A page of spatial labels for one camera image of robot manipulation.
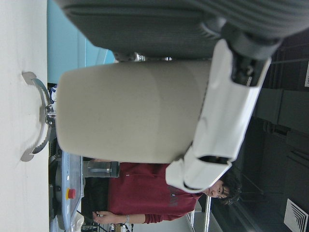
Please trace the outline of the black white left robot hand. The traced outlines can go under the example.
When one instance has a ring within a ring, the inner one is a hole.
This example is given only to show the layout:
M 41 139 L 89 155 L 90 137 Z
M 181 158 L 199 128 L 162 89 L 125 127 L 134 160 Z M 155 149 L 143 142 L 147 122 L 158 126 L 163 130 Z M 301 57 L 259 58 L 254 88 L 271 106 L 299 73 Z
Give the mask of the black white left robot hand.
M 62 150 L 166 163 L 167 184 L 198 193 L 237 158 L 273 53 L 309 27 L 306 0 L 59 0 L 117 63 L 64 73 Z

